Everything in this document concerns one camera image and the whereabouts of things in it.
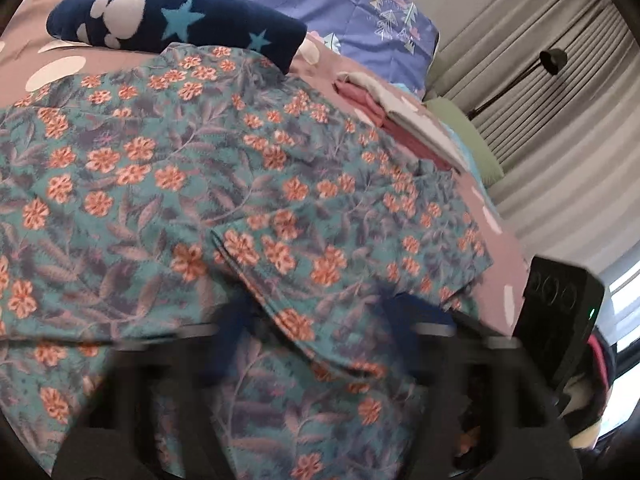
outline black lamp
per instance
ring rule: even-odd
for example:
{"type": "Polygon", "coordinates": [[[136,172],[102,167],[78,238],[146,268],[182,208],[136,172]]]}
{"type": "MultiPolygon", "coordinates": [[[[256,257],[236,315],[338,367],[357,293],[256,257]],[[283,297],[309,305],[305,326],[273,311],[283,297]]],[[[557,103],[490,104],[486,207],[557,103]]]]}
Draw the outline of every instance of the black lamp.
{"type": "Polygon", "coordinates": [[[556,76],[566,66],[568,61],[569,57],[561,48],[551,48],[549,50],[543,50],[542,52],[540,52],[539,62],[534,63],[533,65],[524,69],[523,72],[516,77],[516,79],[505,86],[505,88],[501,90],[497,95],[489,99],[483,105],[480,105],[478,108],[474,108],[473,110],[471,110],[466,116],[470,121],[478,117],[478,115],[484,112],[489,106],[494,104],[498,99],[505,95],[509,90],[514,88],[514,86],[516,86],[518,83],[523,81],[524,78],[533,73],[540,66],[543,66],[549,74],[556,76]]]}

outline orange flower pattern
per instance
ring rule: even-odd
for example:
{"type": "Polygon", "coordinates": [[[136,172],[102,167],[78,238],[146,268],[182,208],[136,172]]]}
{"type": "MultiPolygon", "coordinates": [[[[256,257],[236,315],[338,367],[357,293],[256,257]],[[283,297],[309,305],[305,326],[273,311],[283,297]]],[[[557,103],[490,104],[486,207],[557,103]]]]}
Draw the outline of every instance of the orange flower pattern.
{"type": "Polygon", "coordinates": [[[26,280],[16,280],[11,288],[12,296],[7,307],[18,319],[26,319],[38,308],[38,303],[31,295],[33,285],[26,280]]]}
{"type": "Polygon", "coordinates": [[[145,137],[136,137],[124,145],[124,150],[130,160],[150,160],[154,156],[156,142],[145,137]]]}
{"type": "Polygon", "coordinates": [[[233,94],[231,96],[231,102],[233,103],[234,108],[238,111],[244,110],[244,108],[246,107],[246,104],[244,104],[244,101],[242,101],[240,94],[233,94]]]}
{"type": "Polygon", "coordinates": [[[217,46],[213,49],[212,54],[216,57],[231,56],[231,49],[228,46],[217,46]]]}
{"type": "Polygon", "coordinates": [[[353,193],[356,191],[356,179],[350,174],[343,173],[338,177],[338,186],[345,193],[353,193]]]}
{"type": "Polygon", "coordinates": [[[127,184],[140,184],[146,174],[151,171],[151,165],[144,164],[142,166],[138,164],[129,164],[124,168],[116,170],[116,176],[118,177],[117,183],[119,186],[126,186],[127,184]]]}
{"type": "Polygon", "coordinates": [[[91,191],[84,197],[84,210],[92,216],[107,216],[113,206],[113,198],[104,191],[91,191]]]}
{"type": "Polygon", "coordinates": [[[350,394],[366,394],[371,387],[367,383],[351,383],[347,386],[350,394]]]}
{"type": "Polygon", "coordinates": [[[131,111],[131,108],[117,108],[113,111],[111,117],[120,117],[121,119],[126,119],[128,117],[131,117],[132,115],[133,112],[131,111]]]}
{"type": "Polygon", "coordinates": [[[282,184],[284,195],[290,202],[304,200],[309,192],[309,186],[302,184],[298,177],[293,177],[282,184]]]}
{"type": "Polygon", "coordinates": [[[73,188],[70,174],[51,177],[47,186],[47,198],[59,204],[69,202],[69,193],[73,188]]]}
{"type": "Polygon", "coordinates": [[[49,155],[49,163],[47,166],[50,168],[57,168],[59,170],[66,168],[76,161],[76,154],[71,146],[65,146],[64,148],[58,148],[51,152],[49,155]]]}
{"type": "Polygon", "coordinates": [[[333,198],[338,194],[338,186],[330,180],[322,180],[316,184],[320,198],[333,198]]]}
{"type": "Polygon", "coordinates": [[[262,237],[264,255],[280,274],[287,274],[296,268],[296,260],[291,256],[289,247],[280,241],[274,241],[270,236],[262,237]]]}
{"type": "Polygon", "coordinates": [[[420,264],[408,256],[402,259],[402,268],[412,276],[417,276],[420,273],[420,264]]]}
{"type": "MultiPolygon", "coordinates": [[[[50,340],[157,335],[200,322],[228,298],[225,273],[274,320],[260,322],[267,335],[299,346],[276,343],[274,357],[263,358],[258,339],[238,354],[247,380],[234,440],[260,446],[267,458],[276,446],[270,435],[248,440],[255,425],[241,423],[254,420],[259,379],[267,396],[260,402],[282,416],[273,440],[279,431],[299,439],[286,474],[346,474],[328,459],[327,428],[349,435],[355,423],[379,453],[378,433],[408,408],[386,394],[385,367],[372,362],[376,355],[382,362],[378,340],[366,339],[374,333],[373,284],[388,280],[431,303],[443,297],[443,308],[477,311],[463,287],[490,256],[458,183],[445,173],[433,178],[387,136],[302,80],[264,69],[247,50],[171,47],[116,77],[92,76],[90,88],[80,86],[85,77],[34,92],[2,126],[10,144],[0,201],[0,334],[42,338],[5,358],[9,376],[33,388],[30,399],[41,397],[25,408],[16,390],[7,416],[24,413],[30,424],[37,416],[45,431],[60,432],[98,383],[106,354],[50,340]],[[188,57],[200,63],[178,65],[188,57]],[[234,68],[226,72],[225,61],[234,68]],[[91,96],[104,102],[94,105],[91,96]],[[17,368],[20,360],[32,378],[17,368]],[[339,369],[359,378],[344,380],[339,369]],[[305,389],[331,390],[335,400],[307,401],[305,389]],[[306,402],[313,404],[303,413],[306,402]]],[[[256,478],[270,473],[248,467],[256,478]]]]}
{"type": "Polygon", "coordinates": [[[307,110],[309,110],[309,96],[302,90],[284,107],[284,111],[294,117],[299,117],[307,110]]]}
{"type": "Polygon", "coordinates": [[[149,83],[147,83],[146,85],[153,90],[166,90],[167,88],[169,88],[169,82],[164,76],[161,75],[151,76],[149,78],[149,83]]]}
{"type": "Polygon", "coordinates": [[[180,191],[187,176],[177,166],[169,165],[164,170],[156,171],[156,186],[160,189],[180,191]]]}
{"type": "Polygon", "coordinates": [[[276,130],[273,133],[273,139],[278,143],[278,144],[284,144],[285,146],[295,146],[296,143],[295,141],[289,137],[289,135],[285,132],[283,132],[282,130],[276,130]]]}
{"type": "Polygon", "coordinates": [[[31,95],[27,95],[27,97],[24,97],[19,101],[16,101],[14,103],[14,106],[18,108],[26,108],[27,106],[31,106],[32,103],[33,103],[33,100],[31,99],[31,95]]]}
{"type": "Polygon", "coordinates": [[[263,139],[257,135],[245,135],[242,140],[247,146],[251,146],[254,150],[258,150],[259,152],[265,150],[269,145],[267,139],[263,139]]]}
{"type": "Polygon", "coordinates": [[[64,115],[56,114],[48,118],[45,128],[47,139],[59,139],[69,129],[69,122],[64,115]]]}
{"type": "Polygon", "coordinates": [[[296,480],[311,480],[316,473],[324,469],[320,459],[321,455],[319,453],[301,456],[298,459],[298,464],[293,471],[291,471],[291,477],[296,480]]]}
{"type": "Polygon", "coordinates": [[[273,216],[273,229],[278,238],[284,241],[298,238],[298,228],[296,227],[296,216],[288,210],[277,211],[273,216]]]}
{"type": "Polygon", "coordinates": [[[174,258],[171,260],[171,270],[182,275],[185,282],[197,280],[207,273],[207,266],[202,261],[202,249],[197,245],[187,247],[177,244],[174,247],[174,258]]]}
{"type": "Polygon", "coordinates": [[[178,95],[184,101],[191,101],[194,97],[202,95],[202,83],[185,83],[178,90],[178,95]]]}
{"type": "Polygon", "coordinates": [[[244,121],[244,124],[246,124],[249,128],[253,128],[253,129],[261,128],[264,124],[264,122],[262,122],[260,117],[254,114],[245,115],[243,121],[244,121]]]}
{"type": "Polygon", "coordinates": [[[33,354],[37,362],[53,367],[58,364],[60,359],[66,358],[66,349],[50,343],[40,343],[36,346],[33,354]]]}
{"type": "Polygon", "coordinates": [[[277,110],[271,110],[269,112],[267,112],[267,120],[271,123],[281,123],[282,122],[282,116],[280,115],[280,112],[277,110]]]}
{"type": "Polygon", "coordinates": [[[246,223],[252,231],[259,231],[269,225],[269,215],[252,215],[247,217],[246,223]]]}
{"type": "Polygon", "coordinates": [[[138,89],[135,86],[123,85],[120,87],[120,90],[118,90],[118,97],[123,100],[133,99],[137,97],[137,95],[138,89]]]}
{"type": "Polygon", "coordinates": [[[329,111],[329,108],[324,105],[312,104],[311,109],[311,118],[315,119],[319,123],[327,122],[326,113],[329,111]]]}
{"type": "Polygon", "coordinates": [[[282,151],[280,146],[268,146],[262,152],[264,157],[264,168],[266,170],[282,171],[284,163],[287,161],[287,155],[282,151]]]}
{"type": "Polygon", "coordinates": [[[180,67],[190,69],[202,63],[200,56],[187,56],[180,62],[180,67]]]}
{"type": "Polygon", "coordinates": [[[217,79],[216,69],[210,66],[199,66],[191,72],[191,77],[202,81],[215,81],[217,79]]]}
{"type": "Polygon", "coordinates": [[[342,250],[328,246],[324,256],[313,261],[311,280],[318,285],[332,286],[340,281],[341,275],[338,269],[345,269],[347,260],[342,250]]]}
{"type": "Polygon", "coordinates": [[[229,229],[225,233],[224,246],[226,252],[242,266],[254,266],[260,256],[254,249],[254,237],[248,233],[240,233],[229,229]]]}
{"type": "Polygon", "coordinates": [[[80,86],[82,88],[96,88],[102,84],[102,76],[87,75],[82,78],[80,86]]]}
{"type": "Polygon", "coordinates": [[[398,264],[392,262],[386,266],[386,276],[388,280],[393,283],[397,283],[400,279],[400,271],[398,270],[398,264]]]}
{"type": "Polygon", "coordinates": [[[313,341],[316,338],[311,328],[313,320],[292,308],[281,310],[273,320],[278,328],[293,341],[313,341]]]}
{"type": "Polygon", "coordinates": [[[111,92],[108,90],[97,90],[92,93],[87,100],[94,105],[102,105],[111,101],[111,92]]]}
{"type": "Polygon", "coordinates": [[[184,81],[187,77],[187,73],[184,70],[169,70],[163,76],[169,83],[177,83],[184,81]]]}
{"type": "Polygon", "coordinates": [[[367,397],[358,405],[358,414],[362,418],[362,425],[368,426],[378,421],[382,403],[372,397],[367,397]]]}
{"type": "Polygon", "coordinates": [[[89,161],[85,167],[88,170],[109,173],[115,170],[116,164],[120,160],[120,154],[114,152],[112,148],[100,148],[100,150],[89,152],[87,158],[89,161]]]}
{"type": "Polygon", "coordinates": [[[60,424],[67,424],[69,416],[69,404],[62,394],[55,388],[41,388],[40,399],[49,416],[60,424]]]}
{"type": "Polygon", "coordinates": [[[4,256],[0,256],[0,299],[4,295],[4,292],[9,288],[9,259],[4,256]]]}
{"type": "Polygon", "coordinates": [[[29,202],[22,210],[22,225],[25,229],[42,229],[49,216],[49,206],[39,198],[29,202]]]}
{"type": "Polygon", "coordinates": [[[404,250],[409,253],[418,254],[418,251],[420,250],[420,242],[412,236],[405,236],[402,239],[402,247],[404,247],[404,250]]]}
{"type": "Polygon", "coordinates": [[[220,68],[225,72],[233,72],[236,69],[236,64],[233,61],[225,59],[220,63],[220,68]]]}

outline window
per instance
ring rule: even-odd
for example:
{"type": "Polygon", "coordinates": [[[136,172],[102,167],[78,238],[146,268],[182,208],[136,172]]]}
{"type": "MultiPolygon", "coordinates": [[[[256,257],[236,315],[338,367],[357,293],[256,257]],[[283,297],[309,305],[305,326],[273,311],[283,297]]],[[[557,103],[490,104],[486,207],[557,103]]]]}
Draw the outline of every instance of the window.
{"type": "MultiPolygon", "coordinates": [[[[640,262],[609,286],[616,324],[620,334],[618,355],[640,339],[640,262]]],[[[640,364],[617,378],[602,417],[600,435],[624,424],[640,400],[640,364]]]]}

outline black speaker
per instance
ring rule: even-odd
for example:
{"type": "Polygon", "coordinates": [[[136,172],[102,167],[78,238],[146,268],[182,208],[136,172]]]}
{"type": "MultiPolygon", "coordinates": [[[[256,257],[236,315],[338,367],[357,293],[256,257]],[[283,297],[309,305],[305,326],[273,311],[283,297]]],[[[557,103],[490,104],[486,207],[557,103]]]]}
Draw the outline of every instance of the black speaker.
{"type": "Polygon", "coordinates": [[[602,282],[587,269],[540,256],[531,262],[513,336],[520,339],[557,394],[584,352],[604,290],[602,282]]]}

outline pink towel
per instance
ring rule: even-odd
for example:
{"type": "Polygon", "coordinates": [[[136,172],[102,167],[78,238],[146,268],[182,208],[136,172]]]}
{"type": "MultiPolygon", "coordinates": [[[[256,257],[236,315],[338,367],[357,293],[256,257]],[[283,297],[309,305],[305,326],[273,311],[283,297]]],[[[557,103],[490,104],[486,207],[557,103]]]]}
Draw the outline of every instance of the pink towel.
{"type": "Polygon", "coordinates": [[[397,142],[408,148],[415,156],[431,160],[440,171],[449,171],[451,169],[451,165],[448,162],[433,153],[429,147],[412,136],[402,126],[389,119],[384,109],[375,102],[364,88],[340,80],[334,81],[334,88],[340,97],[354,108],[362,111],[378,128],[384,130],[397,142]]]}

